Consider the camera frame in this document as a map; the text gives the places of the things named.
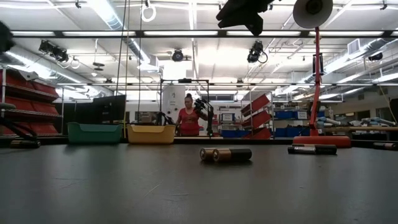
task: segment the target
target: black monitor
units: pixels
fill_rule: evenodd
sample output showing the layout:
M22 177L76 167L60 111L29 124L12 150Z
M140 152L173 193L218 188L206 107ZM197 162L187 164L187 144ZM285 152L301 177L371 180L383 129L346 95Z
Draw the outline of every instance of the black monitor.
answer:
M92 103L94 124L121 123L124 119L126 96L95 98Z

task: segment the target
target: green bin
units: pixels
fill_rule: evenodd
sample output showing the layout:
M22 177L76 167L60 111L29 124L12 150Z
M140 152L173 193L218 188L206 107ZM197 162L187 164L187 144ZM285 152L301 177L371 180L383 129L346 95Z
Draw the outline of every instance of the green bin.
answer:
M122 125L68 123L70 144L120 143Z

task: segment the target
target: red pole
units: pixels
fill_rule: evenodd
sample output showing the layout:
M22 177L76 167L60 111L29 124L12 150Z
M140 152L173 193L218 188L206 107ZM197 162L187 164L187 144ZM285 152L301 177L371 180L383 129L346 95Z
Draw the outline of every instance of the red pole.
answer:
M319 27L315 28L315 94L313 97L313 104L311 110L311 118L310 118L310 135L311 136L318 136L318 129L317 129L317 104L319 100L319 93L320 93L320 84L321 84L321 75L320 75L320 48L319 48Z

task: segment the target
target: battery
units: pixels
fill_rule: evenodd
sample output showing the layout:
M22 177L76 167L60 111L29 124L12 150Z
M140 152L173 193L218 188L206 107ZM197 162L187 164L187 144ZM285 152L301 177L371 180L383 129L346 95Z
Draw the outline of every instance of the battery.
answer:
M375 142L373 143L374 149L381 149L381 150L398 150L398 147L394 143L382 143L382 142Z
M37 149L42 144L40 141L26 141L26 140L14 140L10 144L10 148L12 149Z
M199 156L202 161L213 162L213 152L216 148L202 148Z
M337 147L335 145L294 144L287 148L287 152L289 154L336 155Z
M250 149L215 149L213 159L215 162L242 162L250 160Z

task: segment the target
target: woman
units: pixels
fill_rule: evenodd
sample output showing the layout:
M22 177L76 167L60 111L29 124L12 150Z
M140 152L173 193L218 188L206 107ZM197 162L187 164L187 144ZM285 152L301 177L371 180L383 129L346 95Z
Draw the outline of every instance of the woman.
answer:
M178 114L177 125L180 125L181 136L198 136L199 135L199 118L207 121L207 115L201 111L195 111L192 107L193 99L191 94L185 97L185 108L180 110Z

